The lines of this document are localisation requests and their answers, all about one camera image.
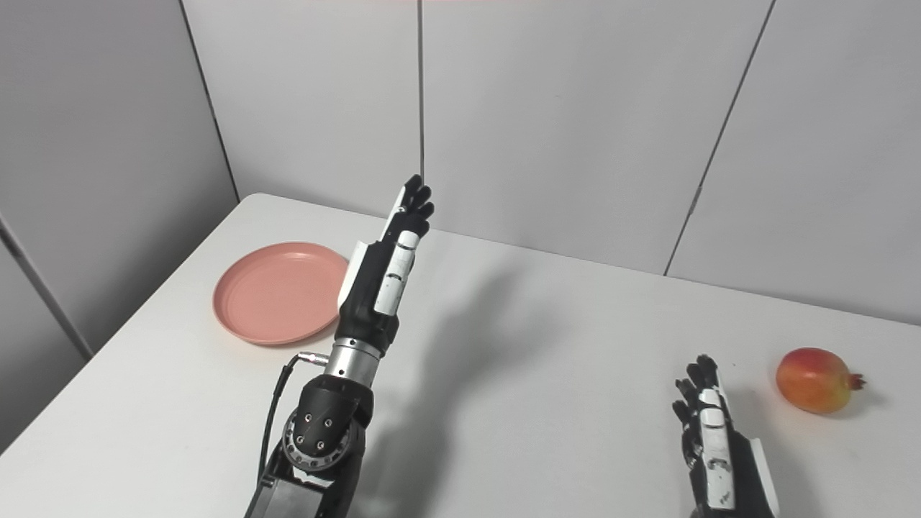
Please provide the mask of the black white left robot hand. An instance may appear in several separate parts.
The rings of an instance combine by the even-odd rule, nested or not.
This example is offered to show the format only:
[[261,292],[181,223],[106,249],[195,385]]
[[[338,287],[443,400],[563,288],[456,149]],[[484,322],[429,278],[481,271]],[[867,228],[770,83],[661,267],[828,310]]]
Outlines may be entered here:
[[400,327],[397,315],[420,240],[430,230],[432,189],[412,176],[396,197],[381,236],[356,243],[337,298],[335,338],[355,339],[384,356]]

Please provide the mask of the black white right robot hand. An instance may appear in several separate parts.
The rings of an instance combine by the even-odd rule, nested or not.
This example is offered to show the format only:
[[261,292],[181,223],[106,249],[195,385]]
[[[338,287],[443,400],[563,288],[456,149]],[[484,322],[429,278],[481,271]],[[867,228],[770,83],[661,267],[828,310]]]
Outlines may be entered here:
[[672,410],[694,496],[693,517],[777,517],[776,494],[762,442],[735,426],[716,361],[700,355],[675,386]]

